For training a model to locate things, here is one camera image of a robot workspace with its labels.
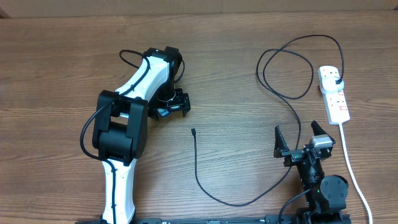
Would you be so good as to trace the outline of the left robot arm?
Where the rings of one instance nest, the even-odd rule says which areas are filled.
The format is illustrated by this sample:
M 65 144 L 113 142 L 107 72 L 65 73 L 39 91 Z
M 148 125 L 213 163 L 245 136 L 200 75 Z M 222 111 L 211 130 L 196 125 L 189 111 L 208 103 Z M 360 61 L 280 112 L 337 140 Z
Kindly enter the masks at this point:
M 92 145 L 98 150 L 106 180 L 106 205 L 100 223 L 133 223 L 134 169 L 147 142 L 148 120 L 190 111 L 188 93 L 176 88 L 185 63 L 178 49 L 149 48 L 135 74 L 114 91 L 98 97 Z

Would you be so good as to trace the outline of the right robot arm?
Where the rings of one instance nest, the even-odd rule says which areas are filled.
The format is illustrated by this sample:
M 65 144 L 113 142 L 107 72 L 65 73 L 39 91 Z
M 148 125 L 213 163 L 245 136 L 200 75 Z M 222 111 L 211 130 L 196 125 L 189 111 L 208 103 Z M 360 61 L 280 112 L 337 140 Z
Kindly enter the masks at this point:
M 300 150 L 291 151 L 278 126 L 275 127 L 274 157 L 283 158 L 284 166 L 296 167 L 303 192 L 286 202 L 277 217 L 277 223 L 350 223 L 343 215 L 348 195 L 348 181 L 340 175 L 325 175 L 321 161 L 331 157 L 335 140 L 321 126 L 312 121 L 314 136 Z M 307 206 L 298 208 L 293 215 L 284 216 L 288 205 L 304 196 Z

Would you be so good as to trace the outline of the white charger plug adapter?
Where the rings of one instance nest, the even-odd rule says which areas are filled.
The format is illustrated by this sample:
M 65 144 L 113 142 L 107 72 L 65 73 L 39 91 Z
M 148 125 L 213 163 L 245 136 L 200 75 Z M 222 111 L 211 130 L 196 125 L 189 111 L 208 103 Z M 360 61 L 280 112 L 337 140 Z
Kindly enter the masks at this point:
M 336 77 L 321 77 L 320 90 L 323 94 L 330 94 L 343 90 L 345 83 Z

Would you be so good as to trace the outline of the white power strip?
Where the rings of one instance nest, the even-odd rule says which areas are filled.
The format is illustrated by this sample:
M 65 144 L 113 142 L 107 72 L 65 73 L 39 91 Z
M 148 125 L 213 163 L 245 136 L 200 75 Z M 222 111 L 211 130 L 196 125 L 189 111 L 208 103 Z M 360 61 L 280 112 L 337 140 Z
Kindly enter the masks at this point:
M 319 82 L 321 77 L 336 77 L 340 79 L 340 74 L 336 67 L 328 65 L 321 66 L 317 73 Z M 330 94 L 322 93 L 322 96 L 329 124 L 339 125 L 350 120 L 348 106 L 343 90 Z

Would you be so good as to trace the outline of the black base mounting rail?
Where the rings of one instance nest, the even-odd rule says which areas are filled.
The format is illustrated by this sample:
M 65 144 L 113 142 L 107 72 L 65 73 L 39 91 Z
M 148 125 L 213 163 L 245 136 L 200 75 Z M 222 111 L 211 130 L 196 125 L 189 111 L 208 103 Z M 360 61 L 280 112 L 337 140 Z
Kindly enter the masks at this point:
M 312 217 L 312 223 L 342 223 L 351 224 L 351 219 L 349 215 L 343 215 L 342 219 L 339 217 L 332 218 L 331 221 L 321 221 L 319 218 L 315 219 Z M 283 224 L 294 224 L 294 223 L 305 223 L 304 221 L 298 220 L 295 215 L 282 215 L 281 222 Z M 92 220 L 85 222 L 75 222 L 79 224 L 100 224 L 108 223 L 106 220 Z M 266 215 L 265 217 L 239 217 L 239 218 L 191 218 L 191 219 L 174 219 L 174 220 L 163 220 L 160 218 L 142 218 L 134 219 L 131 223 L 137 224 L 276 224 L 279 223 L 278 215 Z

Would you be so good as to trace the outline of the blue-screen Samsung smartphone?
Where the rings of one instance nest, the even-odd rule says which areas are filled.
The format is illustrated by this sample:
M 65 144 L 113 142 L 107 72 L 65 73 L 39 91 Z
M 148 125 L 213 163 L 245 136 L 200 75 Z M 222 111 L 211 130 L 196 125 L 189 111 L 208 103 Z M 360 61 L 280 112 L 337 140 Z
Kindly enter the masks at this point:
M 157 111 L 161 118 L 164 118 L 170 114 L 170 111 L 167 108 L 158 108 Z

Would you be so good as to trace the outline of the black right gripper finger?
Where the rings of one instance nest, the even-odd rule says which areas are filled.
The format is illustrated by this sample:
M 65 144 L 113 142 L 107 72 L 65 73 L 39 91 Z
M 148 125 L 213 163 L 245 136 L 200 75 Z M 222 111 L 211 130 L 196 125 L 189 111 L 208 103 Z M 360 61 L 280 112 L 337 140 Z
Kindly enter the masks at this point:
M 281 158 L 284 157 L 290 149 L 280 131 L 279 126 L 275 127 L 275 145 L 274 145 L 274 157 Z
M 326 131 L 316 121 L 311 122 L 311 127 L 315 136 L 326 134 Z

